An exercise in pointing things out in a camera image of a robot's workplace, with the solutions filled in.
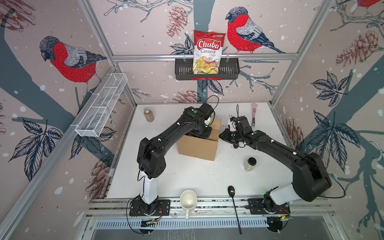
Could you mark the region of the brown cardboard express box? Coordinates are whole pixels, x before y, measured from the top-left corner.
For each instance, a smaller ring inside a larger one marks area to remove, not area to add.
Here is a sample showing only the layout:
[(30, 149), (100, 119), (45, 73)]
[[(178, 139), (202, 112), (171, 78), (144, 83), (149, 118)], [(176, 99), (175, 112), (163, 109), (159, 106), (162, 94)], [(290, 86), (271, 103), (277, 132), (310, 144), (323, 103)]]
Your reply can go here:
[(214, 161), (218, 149), (221, 119), (215, 119), (211, 125), (212, 131), (208, 139), (183, 136), (177, 142), (180, 155)]

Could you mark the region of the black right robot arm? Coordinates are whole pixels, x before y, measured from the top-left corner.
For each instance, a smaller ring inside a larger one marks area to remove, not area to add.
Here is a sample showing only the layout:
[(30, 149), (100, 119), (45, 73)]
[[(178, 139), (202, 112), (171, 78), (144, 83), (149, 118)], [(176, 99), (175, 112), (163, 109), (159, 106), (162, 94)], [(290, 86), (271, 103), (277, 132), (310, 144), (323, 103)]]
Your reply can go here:
[(243, 143), (263, 152), (293, 173), (291, 183), (271, 189), (264, 194), (263, 205), (268, 212), (275, 212), (277, 208), (291, 201), (311, 202), (332, 186), (331, 178), (319, 155), (296, 151), (260, 130), (253, 131), (245, 116), (231, 117), (229, 127), (219, 137), (234, 146), (238, 147), (239, 143)]

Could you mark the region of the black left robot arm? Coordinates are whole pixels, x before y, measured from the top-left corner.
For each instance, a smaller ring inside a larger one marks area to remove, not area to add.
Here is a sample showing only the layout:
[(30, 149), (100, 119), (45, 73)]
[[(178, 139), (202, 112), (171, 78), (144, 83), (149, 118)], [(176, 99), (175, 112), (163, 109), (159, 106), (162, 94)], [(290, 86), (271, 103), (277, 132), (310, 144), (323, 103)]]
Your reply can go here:
[(154, 205), (158, 199), (157, 184), (154, 183), (166, 168), (165, 155), (168, 150), (185, 134), (195, 132), (199, 135), (208, 133), (205, 123), (214, 113), (214, 108), (203, 103), (199, 108), (188, 107), (170, 127), (158, 136), (144, 138), (139, 144), (137, 162), (142, 176), (145, 177), (144, 191), (141, 198), (146, 205)]

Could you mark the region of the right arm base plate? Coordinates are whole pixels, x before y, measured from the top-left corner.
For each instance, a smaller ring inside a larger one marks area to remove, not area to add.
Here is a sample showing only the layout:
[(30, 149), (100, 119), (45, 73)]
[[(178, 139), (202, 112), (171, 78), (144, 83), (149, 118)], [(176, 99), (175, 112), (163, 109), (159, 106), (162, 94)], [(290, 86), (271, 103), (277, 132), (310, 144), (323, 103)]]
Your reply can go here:
[(276, 205), (270, 199), (247, 199), (248, 209), (251, 215), (290, 215), (290, 206), (288, 203), (282, 205)]

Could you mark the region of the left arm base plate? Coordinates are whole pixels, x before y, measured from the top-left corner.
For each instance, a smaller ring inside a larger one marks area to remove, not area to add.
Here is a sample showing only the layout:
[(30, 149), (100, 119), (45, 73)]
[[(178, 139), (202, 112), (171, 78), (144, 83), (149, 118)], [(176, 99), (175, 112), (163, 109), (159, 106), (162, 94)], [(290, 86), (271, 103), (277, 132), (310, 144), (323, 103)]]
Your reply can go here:
[(168, 216), (170, 214), (171, 201), (156, 199), (151, 204), (146, 204), (143, 199), (136, 198), (128, 204), (130, 217)]

